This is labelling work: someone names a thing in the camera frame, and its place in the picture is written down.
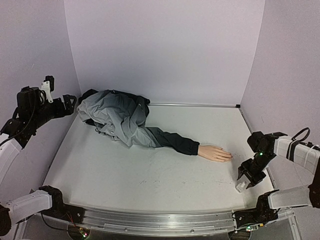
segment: mannequin hand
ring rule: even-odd
[[[233,158],[231,153],[217,146],[199,146],[198,155],[216,162],[229,162]]]

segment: white tabletop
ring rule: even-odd
[[[267,173],[257,186],[235,189],[239,165],[253,157],[237,108],[150,106],[146,126],[222,147],[234,159],[221,163],[167,147],[128,148],[77,116],[44,184],[60,189],[65,203],[127,212],[239,210],[255,207],[259,195],[273,190]]]

